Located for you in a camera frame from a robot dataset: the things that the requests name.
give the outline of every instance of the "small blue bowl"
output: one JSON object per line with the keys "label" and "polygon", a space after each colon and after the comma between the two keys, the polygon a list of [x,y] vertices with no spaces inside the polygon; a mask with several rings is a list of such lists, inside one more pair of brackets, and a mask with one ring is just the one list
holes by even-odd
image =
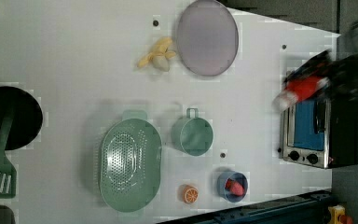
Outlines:
{"label": "small blue bowl", "polygon": [[[243,186],[245,193],[242,196],[237,196],[235,194],[232,194],[229,190],[225,188],[226,183],[229,179],[235,180]],[[241,173],[237,173],[235,171],[227,171],[222,173],[217,178],[217,192],[221,197],[225,198],[231,203],[240,202],[245,197],[247,189],[248,189],[248,180],[246,179],[246,176]]]}

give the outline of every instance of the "red strawberry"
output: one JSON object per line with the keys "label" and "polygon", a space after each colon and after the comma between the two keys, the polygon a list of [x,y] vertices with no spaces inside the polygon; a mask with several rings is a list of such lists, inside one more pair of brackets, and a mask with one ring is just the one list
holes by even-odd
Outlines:
{"label": "red strawberry", "polygon": [[229,190],[229,187],[231,187],[231,183],[233,181],[231,179],[229,179],[227,182],[226,182],[226,185],[225,185],[225,188]]}
{"label": "red strawberry", "polygon": [[226,189],[237,196],[242,196],[245,193],[243,186],[238,181],[229,179],[225,185]]}

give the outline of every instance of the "banana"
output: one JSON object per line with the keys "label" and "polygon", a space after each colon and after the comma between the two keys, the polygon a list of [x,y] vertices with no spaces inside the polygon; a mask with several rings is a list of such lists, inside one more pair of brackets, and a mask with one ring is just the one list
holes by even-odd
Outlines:
{"label": "banana", "polygon": [[138,67],[142,68],[153,62],[156,68],[163,72],[168,72],[170,70],[168,59],[176,56],[174,51],[167,51],[171,44],[172,39],[170,37],[162,37],[156,42],[152,50],[138,62]]}

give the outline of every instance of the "green cup handle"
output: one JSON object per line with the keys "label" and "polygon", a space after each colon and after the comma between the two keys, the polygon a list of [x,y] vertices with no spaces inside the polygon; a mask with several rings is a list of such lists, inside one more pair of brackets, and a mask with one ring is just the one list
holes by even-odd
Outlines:
{"label": "green cup handle", "polygon": [[126,120],[126,119],[147,120],[147,114],[143,110],[126,110],[123,113],[123,120]]}
{"label": "green cup handle", "polygon": [[188,108],[187,109],[187,117],[191,119],[191,110],[194,110],[194,118],[199,117],[199,110],[197,108]]}

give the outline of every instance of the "frying pan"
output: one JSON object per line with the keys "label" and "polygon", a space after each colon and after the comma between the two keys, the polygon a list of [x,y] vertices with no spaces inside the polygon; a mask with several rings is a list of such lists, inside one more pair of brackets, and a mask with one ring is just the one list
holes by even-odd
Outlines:
{"label": "frying pan", "polygon": [[16,111],[6,150],[24,147],[31,143],[39,134],[43,123],[42,109],[36,99],[19,88],[0,87],[0,129],[2,120],[11,103],[15,101]]}

